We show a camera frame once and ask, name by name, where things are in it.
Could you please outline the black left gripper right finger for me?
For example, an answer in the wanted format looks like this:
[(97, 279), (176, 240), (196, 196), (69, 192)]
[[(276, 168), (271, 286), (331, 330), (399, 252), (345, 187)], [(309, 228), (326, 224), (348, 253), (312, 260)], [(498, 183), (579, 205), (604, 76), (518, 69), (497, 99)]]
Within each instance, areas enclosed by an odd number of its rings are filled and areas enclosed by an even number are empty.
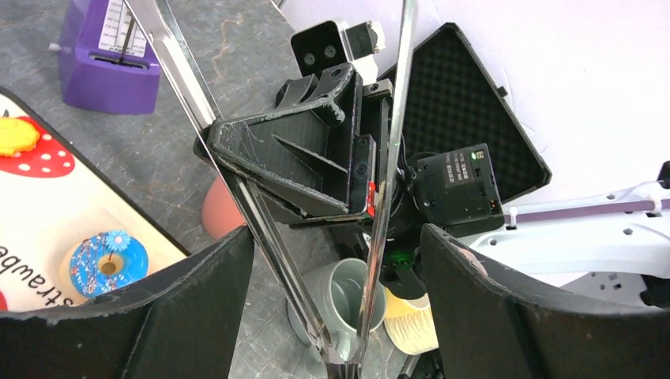
[(420, 252), (447, 378), (669, 375), (667, 310), (553, 287), (433, 224)]

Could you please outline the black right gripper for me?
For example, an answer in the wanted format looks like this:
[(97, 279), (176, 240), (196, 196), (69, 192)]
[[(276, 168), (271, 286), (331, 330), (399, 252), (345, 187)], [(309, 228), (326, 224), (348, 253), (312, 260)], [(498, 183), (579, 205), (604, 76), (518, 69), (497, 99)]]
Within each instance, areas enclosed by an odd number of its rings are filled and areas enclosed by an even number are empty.
[[(376, 162), (362, 164), (367, 216), (378, 214), (376, 200), (386, 167), (390, 131), (391, 91), (389, 81), (363, 89), (362, 130), (371, 133), (363, 144), (376, 143)], [(490, 231), (503, 224), (503, 211), (489, 151), (486, 144), (452, 152), (422, 152), (405, 155), (400, 151), (391, 190), (390, 220), (386, 232), (383, 272), (420, 270), (419, 233), (425, 223), (433, 223), (455, 237)]]

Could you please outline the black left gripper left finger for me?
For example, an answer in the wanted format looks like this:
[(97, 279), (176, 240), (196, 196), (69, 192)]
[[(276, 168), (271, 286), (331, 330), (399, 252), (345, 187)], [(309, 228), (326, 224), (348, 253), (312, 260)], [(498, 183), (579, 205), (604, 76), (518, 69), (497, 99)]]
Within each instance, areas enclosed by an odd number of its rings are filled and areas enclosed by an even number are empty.
[(226, 378), (254, 259), (239, 227), (82, 306), (1, 315), (4, 378)]

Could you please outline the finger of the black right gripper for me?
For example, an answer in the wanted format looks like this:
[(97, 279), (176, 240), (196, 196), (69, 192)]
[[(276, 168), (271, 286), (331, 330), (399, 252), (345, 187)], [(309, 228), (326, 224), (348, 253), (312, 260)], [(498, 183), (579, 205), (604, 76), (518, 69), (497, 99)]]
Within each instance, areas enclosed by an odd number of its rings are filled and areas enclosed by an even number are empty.
[(361, 126), (363, 82), (351, 63), (287, 81), (274, 110), (224, 122), (194, 145), (207, 163), (230, 159), (278, 201), (274, 219), (294, 228), (370, 224), (362, 164), (375, 143)]

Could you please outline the blue frosted donut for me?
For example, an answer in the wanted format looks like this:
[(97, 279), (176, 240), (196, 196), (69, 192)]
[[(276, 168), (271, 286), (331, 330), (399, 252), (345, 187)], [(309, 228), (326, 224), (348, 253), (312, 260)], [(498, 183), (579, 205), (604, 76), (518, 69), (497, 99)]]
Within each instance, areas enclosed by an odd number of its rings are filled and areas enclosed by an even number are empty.
[(66, 253), (59, 268), (61, 284), (79, 298), (95, 298), (145, 278), (146, 248), (124, 230), (100, 232)]

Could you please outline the metal serving tongs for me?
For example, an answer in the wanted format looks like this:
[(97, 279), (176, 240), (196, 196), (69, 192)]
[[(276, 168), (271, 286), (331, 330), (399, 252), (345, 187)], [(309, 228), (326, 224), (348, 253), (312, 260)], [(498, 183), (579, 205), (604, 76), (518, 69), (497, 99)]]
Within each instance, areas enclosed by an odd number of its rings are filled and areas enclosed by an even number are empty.
[[(180, 30), (171, 7), (166, 1), (128, 1), (126, 7), (134, 22), (145, 34), (163, 68), (198, 139), (213, 135), (224, 118), (202, 76), (188, 43)], [(380, 189), (371, 199), (375, 207), (371, 232), (371, 248), (367, 258), (367, 273), (356, 326), (356, 350), (340, 353), (335, 335), (329, 331), (319, 313), (307, 285), (303, 282), (284, 240), (275, 225), (278, 201), (260, 180), (244, 171), (230, 159), (212, 159), (217, 174), (231, 193), (248, 227), (261, 248), (277, 281), (282, 286), (288, 304), (307, 334), (308, 341), (318, 352), (329, 378), (360, 378), (371, 330), (376, 289), (382, 266), (386, 235), (392, 212), (393, 188), (396, 184), (397, 163), (403, 142), (403, 123), (412, 67), (412, 34), (416, 23), (417, 3), (405, 1), (402, 6), (397, 73), (393, 90), (393, 107), (388, 142), (382, 144), (386, 162), (381, 167)]]

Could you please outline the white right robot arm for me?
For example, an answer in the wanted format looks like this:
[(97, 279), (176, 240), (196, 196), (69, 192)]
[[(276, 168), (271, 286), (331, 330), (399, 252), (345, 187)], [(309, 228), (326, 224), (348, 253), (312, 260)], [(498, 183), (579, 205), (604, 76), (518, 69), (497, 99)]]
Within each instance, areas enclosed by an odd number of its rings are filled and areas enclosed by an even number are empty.
[[(346, 227), (371, 246), (386, 169), (393, 87), (363, 85), (345, 63), (287, 81), (267, 114), (205, 131), (194, 149), (261, 188), (275, 220), (295, 229)], [(669, 305), (669, 180), (605, 195), (521, 207), (501, 202), (488, 146), (400, 154), (381, 284), (426, 295), (420, 228), (430, 223), (527, 275), (602, 272), (591, 297)]]

